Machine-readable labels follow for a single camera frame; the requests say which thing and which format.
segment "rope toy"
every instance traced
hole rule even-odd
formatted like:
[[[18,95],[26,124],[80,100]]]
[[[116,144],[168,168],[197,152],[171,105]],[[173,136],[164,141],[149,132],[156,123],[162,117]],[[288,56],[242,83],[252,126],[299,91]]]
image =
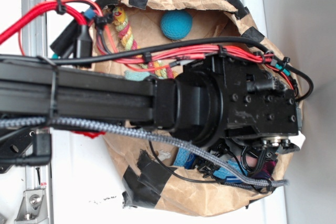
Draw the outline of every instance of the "rope toy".
[[[115,28],[118,32],[118,37],[124,49],[126,51],[139,49],[140,47],[134,39],[132,27],[129,23],[129,19],[125,10],[122,7],[117,6],[113,9],[112,14],[114,18],[113,24],[115,25]],[[159,61],[154,61],[149,62],[148,65],[140,63],[139,66],[143,69],[147,69],[157,68],[162,65]],[[150,73],[155,74],[156,76],[161,78],[175,78],[178,75],[178,73],[176,71],[172,71],[171,68],[150,71]]]

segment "blue ball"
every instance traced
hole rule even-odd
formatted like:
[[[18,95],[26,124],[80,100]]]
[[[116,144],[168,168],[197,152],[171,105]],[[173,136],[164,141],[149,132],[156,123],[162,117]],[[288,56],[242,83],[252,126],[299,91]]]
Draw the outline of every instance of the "blue ball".
[[[163,34],[172,40],[183,39],[191,30],[193,17],[185,10],[168,10],[161,18]]]

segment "toy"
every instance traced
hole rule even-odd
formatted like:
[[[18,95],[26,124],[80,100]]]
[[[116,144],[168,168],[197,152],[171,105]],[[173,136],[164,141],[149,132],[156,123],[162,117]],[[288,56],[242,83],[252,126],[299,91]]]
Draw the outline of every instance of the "toy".
[[[192,16],[186,10],[169,10],[161,18],[163,34],[172,40],[183,39],[191,30]]]
[[[130,26],[127,13],[122,7],[115,7],[112,11],[113,13],[113,24],[116,26],[118,31],[118,37],[120,38],[121,44],[126,51],[140,49],[137,42],[134,39],[132,28]],[[149,62],[148,65],[140,63],[139,66],[143,69],[147,68],[157,68],[162,66],[158,61]],[[172,71],[171,68],[159,69],[156,71],[150,71],[150,73],[157,75],[161,78],[175,78],[178,74],[176,71]]]

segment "brown paper bag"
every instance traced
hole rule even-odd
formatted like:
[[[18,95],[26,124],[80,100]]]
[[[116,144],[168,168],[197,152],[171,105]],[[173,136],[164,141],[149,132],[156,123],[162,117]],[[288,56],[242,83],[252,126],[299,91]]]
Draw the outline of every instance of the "brown paper bag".
[[[118,6],[126,11],[134,39],[141,48],[171,43],[160,30],[160,20],[166,10],[184,9],[193,17],[190,33],[182,40],[218,36],[241,36],[256,40],[283,58],[279,49],[262,35],[249,13],[239,0],[119,0]],[[109,25],[118,50],[123,51],[114,24]],[[109,61],[96,63],[94,71],[124,75],[127,67]],[[111,158],[125,186],[125,206],[139,206],[178,212],[191,216],[216,216],[248,206],[262,195],[255,191],[221,184],[191,183],[172,176],[154,161],[148,142],[125,136],[104,136]],[[171,157],[164,162],[171,166],[177,148],[162,143],[153,143],[156,151],[164,151]],[[292,154],[280,155],[274,180],[283,179]],[[203,178],[197,170],[175,167],[175,173],[191,179]]]

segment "black cable tie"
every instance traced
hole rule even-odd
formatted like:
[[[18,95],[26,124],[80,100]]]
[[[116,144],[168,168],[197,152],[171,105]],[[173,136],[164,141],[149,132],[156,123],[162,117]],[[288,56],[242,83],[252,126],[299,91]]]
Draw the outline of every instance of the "black cable tie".
[[[56,8],[56,13],[59,15],[63,15],[64,13],[67,12],[67,6],[62,3],[61,0],[56,0],[57,2],[57,8]]]
[[[37,56],[37,58],[47,62],[49,65],[52,67],[52,75],[53,75],[53,80],[51,82],[51,94],[50,94],[50,108],[49,108],[49,114],[46,118],[46,123],[45,126],[49,126],[51,124],[51,121],[56,117],[58,113],[57,109],[57,93],[58,93],[58,76],[59,76],[59,71],[57,65],[50,60],[49,58],[42,57],[42,56]]]
[[[173,67],[178,66],[178,65],[180,65],[180,63],[178,61],[173,61],[173,62],[169,63],[170,68],[173,68]]]
[[[257,52],[254,52],[253,53],[255,56],[260,56],[261,58],[262,58],[262,62],[261,62],[261,64],[265,64],[266,63],[266,59],[265,59],[265,56],[264,56],[264,54],[262,53],[262,52],[260,52],[260,51],[257,51]]]
[[[266,190],[268,192],[272,192],[273,193],[275,191],[276,187],[272,186],[272,183],[271,183],[270,180],[266,180],[266,181],[268,182],[268,186],[266,186]]]
[[[277,73],[281,73],[284,71],[284,69],[286,68],[287,63],[290,62],[290,58],[289,57],[284,57],[283,61],[282,61],[282,67],[281,69],[279,69],[279,71],[277,71]]]
[[[144,63],[149,63],[149,62],[152,61],[152,54],[150,52],[145,52],[142,55],[142,59],[143,59]]]
[[[112,23],[114,20],[113,18],[113,14],[112,13],[109,13],[109,14],[106,14],[102,17],[100,16],[96,16],[94,18],[94,24],[95,26],[100,29],[100,30],[104,30],[104,26],[107,25],[107,24],[110,24]]]
[[[221,45],[218,45],[219,50],[218,50],[218,56],[225,58],[227,56],[227,50],[226,48],[222,47]]]

